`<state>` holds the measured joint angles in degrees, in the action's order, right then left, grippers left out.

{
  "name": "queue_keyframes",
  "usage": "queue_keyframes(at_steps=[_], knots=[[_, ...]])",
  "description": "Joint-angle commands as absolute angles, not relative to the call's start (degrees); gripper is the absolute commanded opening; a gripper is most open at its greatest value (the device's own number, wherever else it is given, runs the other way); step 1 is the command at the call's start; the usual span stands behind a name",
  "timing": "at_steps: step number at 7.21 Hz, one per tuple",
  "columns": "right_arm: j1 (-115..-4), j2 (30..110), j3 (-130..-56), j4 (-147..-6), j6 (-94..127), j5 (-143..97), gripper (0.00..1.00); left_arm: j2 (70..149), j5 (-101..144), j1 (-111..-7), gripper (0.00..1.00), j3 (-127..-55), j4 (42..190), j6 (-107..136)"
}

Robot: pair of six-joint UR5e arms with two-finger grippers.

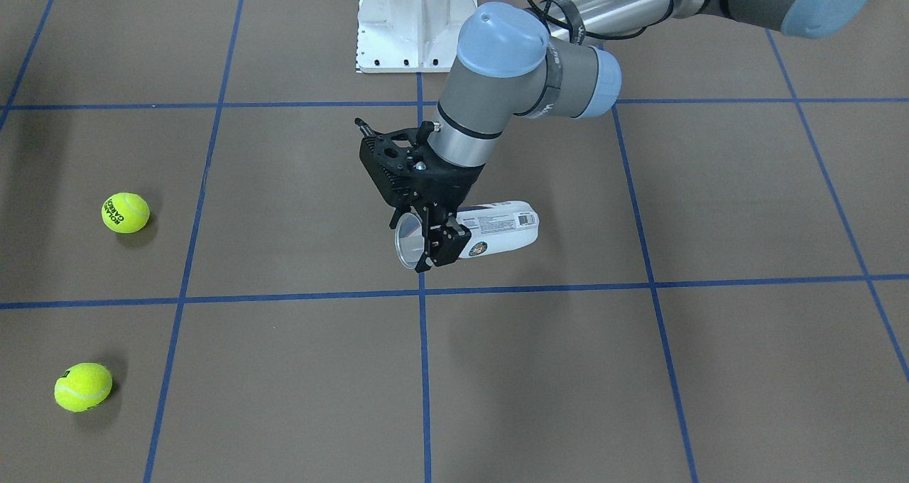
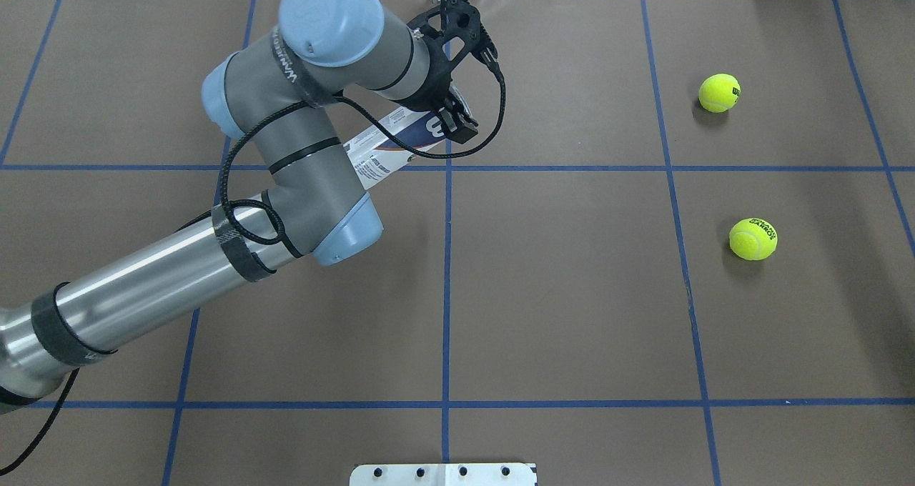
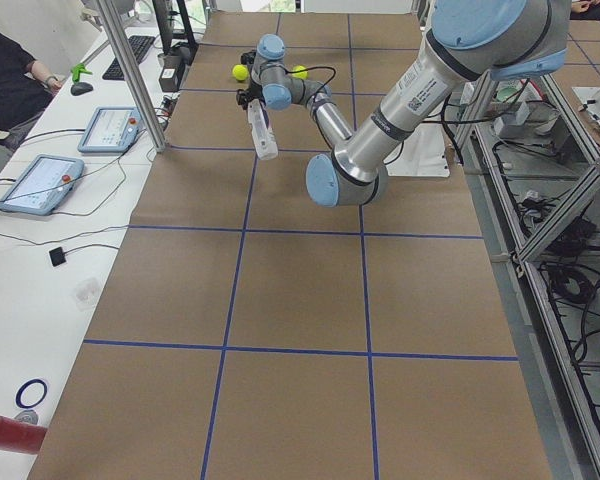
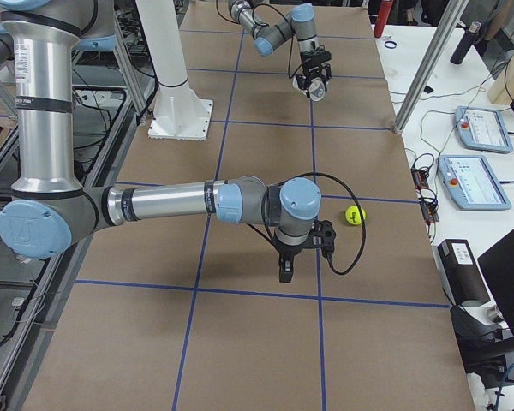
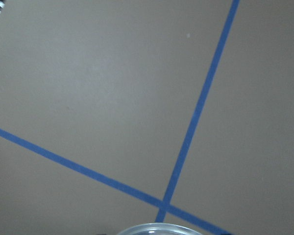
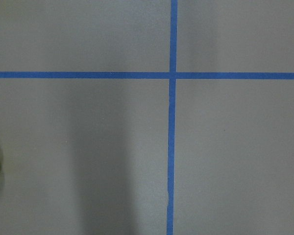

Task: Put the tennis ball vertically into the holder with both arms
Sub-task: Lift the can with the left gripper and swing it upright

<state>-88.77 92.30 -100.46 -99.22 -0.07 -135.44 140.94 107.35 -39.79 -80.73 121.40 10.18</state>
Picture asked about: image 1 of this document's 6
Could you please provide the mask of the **left grey silver robot arm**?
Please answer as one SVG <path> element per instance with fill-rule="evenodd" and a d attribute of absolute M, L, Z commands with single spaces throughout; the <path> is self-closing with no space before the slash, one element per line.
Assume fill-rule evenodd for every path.
<path fill-rule="evenodd" d="M 584 119 L 609 111 L 622 88 L 617 59 L 590 40 L 627 40 L 668 19 L 708 14 L 818 39 L 868 0 L 545 0 L 526 9 L 486 3 L 459 30 L 435 113 L 419 126 L 361 132 L 359 156 L 393 208 L 405 268 L 422 273 L 460 259 L 529 246 L 539 220 L 522 201 L 465 207 L 514 117 Z"/>

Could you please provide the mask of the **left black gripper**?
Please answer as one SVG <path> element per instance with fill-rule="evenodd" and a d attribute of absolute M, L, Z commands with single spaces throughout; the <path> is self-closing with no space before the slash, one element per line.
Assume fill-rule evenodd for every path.
<path fill-rule="evenodd" d="M 461 167 L 442 159 L 429 144 L 418 151 L 428 169 L 415 171 L 400 188 L 377 188 L 383 201 L 393 208 L 388 227 L 395 230 L 406 213 L 419 215 L 423 236 L 416 272 L 454 263 L 473 234 L 457 219 L 457 210 L 480 176 L 483 166 Z"/>

